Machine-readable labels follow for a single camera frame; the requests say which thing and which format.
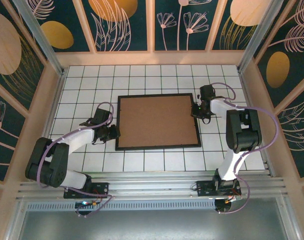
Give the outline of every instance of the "vent grille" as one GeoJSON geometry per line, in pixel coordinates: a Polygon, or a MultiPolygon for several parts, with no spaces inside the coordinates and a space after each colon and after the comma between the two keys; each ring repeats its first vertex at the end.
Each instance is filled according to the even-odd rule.
{"type": "MultiPolygon", "coordinates": [[[[85,206],[80,211],[95,210],[97,206],[85,206]]],[[[134,211],[134,210],[179,210],[179,209],[213,209],[213,199],[202,200],[145,200],[145,201],[112,201],[102,211],[134,211]]],[[[75,211],[75,202],[30,202],[28,212],[66,212],[75,211]]]]}

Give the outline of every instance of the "cork board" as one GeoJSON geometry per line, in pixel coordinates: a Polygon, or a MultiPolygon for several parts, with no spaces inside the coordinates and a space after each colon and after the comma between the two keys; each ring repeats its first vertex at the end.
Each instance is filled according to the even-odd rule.
{"type": "Polygon", "coordinates": [[[201,147],[191,93],[118,97],[116,150],[201,147]]]}

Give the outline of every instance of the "white floor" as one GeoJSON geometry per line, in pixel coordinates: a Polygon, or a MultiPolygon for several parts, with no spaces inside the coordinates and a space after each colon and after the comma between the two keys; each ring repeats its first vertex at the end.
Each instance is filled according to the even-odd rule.
{"type": "MultiPolygon", "coordinates": [[[[227,83],[235,89],[239,105],[246,100],[234,65],[103,65],[71,66],[55,116],[51,138],[78,127],[94,115],[97,105],[111,102],[117,115],[117,97],[123,95],[192,93],[199,87],[227,83]]],[[[217,96],[232,93],[215,85],[217,96]]],[[[115,141],[88,144],[70,155],[68,168],[79,172],[214,171],[227,150],[225,121],[212,118],[209,125],[199,122],[202,147],[115,151],[115,141]]],[[[260,153],[253,153],[241,167],[243,171],[264,170],[260,153]]]]}

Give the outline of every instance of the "yellow circle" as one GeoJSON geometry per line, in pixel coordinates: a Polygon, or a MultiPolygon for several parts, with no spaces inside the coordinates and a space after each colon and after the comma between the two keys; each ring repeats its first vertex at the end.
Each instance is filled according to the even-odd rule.
{"type": "Polygon", "coordinates": [[[290,71],[290,60],[288,56],[277,51],[268,61],[266,76],[267,82],[272,88],[280,87],[286,80],[290,71]]]}
{"type": "Polygon", "coordinates": [[[250,27],[260,23],[271,0],[233,0],[231,18],[240,26],[250,27]]]}
{"type": "Polygon", "coordinates": [[[41,28],[51,46],[57,49],[68,49],[74,43],[72,33],[60,22],[47,21],[41,28]]]}
{"type": "Polygon", "coordinates": [[[21,54],[19,34],[12,23],[0,14],[0,74],[14,73],[21,62],[21,54]]]}
{"type": "Polygon", "coordinates": [[[91,8],[100,18],[110,22],[124,20],[124,17],[119,15],[116,10],[114,1],[121,14],[122,9],[124,9],[128,18],[132,17],[137,10],[137,0],[88,0],[91,8]]]}

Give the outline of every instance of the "black frame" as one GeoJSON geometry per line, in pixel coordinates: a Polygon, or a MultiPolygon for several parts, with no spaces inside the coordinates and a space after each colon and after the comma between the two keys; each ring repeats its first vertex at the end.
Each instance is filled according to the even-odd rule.
{"type": "MultiPolygon", "coordinates": [[[[116,125],[119,128],[120,126],[120,107],[121,107],[121,99],[128,99],[128,98],[152,98],[152,97],[179,97],[179,96],[189,96],[191,98],[191,111],[192,105],[194,103],[193,94],[192,93],[169,93],[169,94],[148,94],[148,95],[125,95],[125,96],[118,96],[117,99],[117,122],[116,125]]],[[[126,151],[126,150],[153,150],[153,149],[179,149],[179,148],[197,148],[201,147],[201,137],[200,131],[198,128],[197,120],[194,118],[194,126],[196,130],[197,136],[197,144],[187,144],[187,145],[167,145],[167,146],[133,146],[133,147],[119,147],[118,146],[118,138],[116,139],[115,150],[116,151],[126,151]]]]}

